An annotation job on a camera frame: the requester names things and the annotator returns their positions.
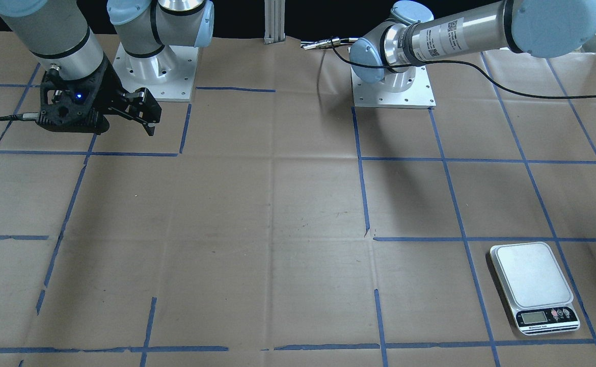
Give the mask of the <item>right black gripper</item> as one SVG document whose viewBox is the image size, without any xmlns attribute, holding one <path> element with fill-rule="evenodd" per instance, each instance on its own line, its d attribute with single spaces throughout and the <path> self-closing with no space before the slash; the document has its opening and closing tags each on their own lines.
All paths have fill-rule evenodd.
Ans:
<svg viewBox="0 0 596 367">
<path fill-rule="evenodd" d="M 62 79 L 60 66 L 44 73 L 36 118 L 39 127 L 57 133 L 102 134 L 110 127 L 106 115 L 133 120 L 153 137 L 161 106 L 147 88 L 126 91 L 107 57 L 89 76 L 76 81 Z"/>
</svg>

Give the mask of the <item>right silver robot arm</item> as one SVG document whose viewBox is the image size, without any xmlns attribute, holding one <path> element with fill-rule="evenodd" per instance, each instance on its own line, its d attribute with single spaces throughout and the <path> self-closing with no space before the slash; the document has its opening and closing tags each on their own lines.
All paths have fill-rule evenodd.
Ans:
<svg viewBox="0 0 596 367">
<path fill-rule="evenodd" d="M 174 48 L 209 46 L 212 1 L 109 1 L 111 24 L 125 52 L 129 91 L 75 1 L 0 1 L 0 17 L 44 68 L 40 109 L 16 115 L 55 133 L 102 134 L 107 115 L 139 123 L 152 136 L 161 119 L 150 91 L 184 78 Z"/>
</svg>

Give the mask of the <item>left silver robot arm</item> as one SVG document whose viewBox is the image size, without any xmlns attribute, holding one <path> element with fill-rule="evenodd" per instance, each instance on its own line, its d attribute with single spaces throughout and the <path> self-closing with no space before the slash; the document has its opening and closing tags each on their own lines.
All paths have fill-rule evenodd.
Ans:
<svg viewBox="0 0 596 367">
<path fill-rule="evenodd" d="M 410 67 L 490 49 L 561 57 L 595 34 L 596 1 L 500 1 L 438 19 L 419 2 L 399 1 L 352 44 L 349 62 L 374 84 Z"/>
</svg>

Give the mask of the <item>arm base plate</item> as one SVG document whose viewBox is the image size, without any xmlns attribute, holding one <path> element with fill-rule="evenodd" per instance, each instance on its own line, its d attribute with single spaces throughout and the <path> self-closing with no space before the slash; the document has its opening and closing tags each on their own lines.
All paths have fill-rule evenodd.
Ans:
<svg viewBox="0 0 596 367">
<path fill-rule="evenodd" d="M 147 88 L 158 101 L 191 102 L 201 48 L 166 46 L 149 58 L 135 58 L 119 44 L 113 67 L 123 88 Z"/>
<path fill-rule="evenodd" d="M 433 109 L 437 102 L 426 67 L 391 73 L 379 82 L 367 83 L 351 71 L 355 107 Z"/>
</svg>

